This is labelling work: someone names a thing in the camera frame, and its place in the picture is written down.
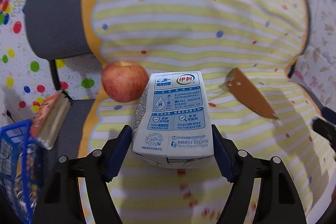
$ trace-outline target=white milk carton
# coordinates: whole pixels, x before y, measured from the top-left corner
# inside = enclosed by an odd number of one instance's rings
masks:
[[[165,168],[201,168],[213,157],[212,130],[202,74],[151,75],[132,128],[132,151]]]

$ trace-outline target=bed sheet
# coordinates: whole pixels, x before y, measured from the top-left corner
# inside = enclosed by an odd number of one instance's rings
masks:
[[[292,80],[311,90],[326,107],[336,111],[336,0],[307,0],[310,37],[297,60]]]
[[[308,48],[298,59],[292,79],[311,89],[325,106],[336,111],[336,46],[332,43],[336,34],[336,0],[308,3]],[[27,42],[24,5],[25,0],[2,0],[0,4],[0,87],[5,92],[7,108],[17,119],[32,117],[42,99],[55,92],[48,62],[38,58]],[[62,86],[72,98],[97,95],[101,66],[94,56],[58,60],[57,65]]]

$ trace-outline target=apple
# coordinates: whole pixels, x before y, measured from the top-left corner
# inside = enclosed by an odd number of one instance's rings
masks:
[[[117,61],[108,64],[101,73],[107,95],[121,103],[138,99],[147,85],[148,73],[136,62]]]

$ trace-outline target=gray chair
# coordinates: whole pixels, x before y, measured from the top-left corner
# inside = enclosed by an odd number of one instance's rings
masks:
[[[61,89],[55,59],[92,53],[86,43],[80,0],[26,0],[25,22],[28,42],[34,53],[49,61],[56,90]],[[91,100],[73,100],[52,150],[44,155],[45,178],[61,155],[77,158],[84,121]]]

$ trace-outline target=polka dot fabric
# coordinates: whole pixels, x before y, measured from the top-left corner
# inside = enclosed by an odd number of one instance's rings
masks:
[[[6,107],[17,119],[32,118],[43,99],[56,92],[46,60],[26,37],[25,0],[0,0],[0,87]],[[94,56],[56,60],[61,86],[74,99],[95,98],[101,65]]]

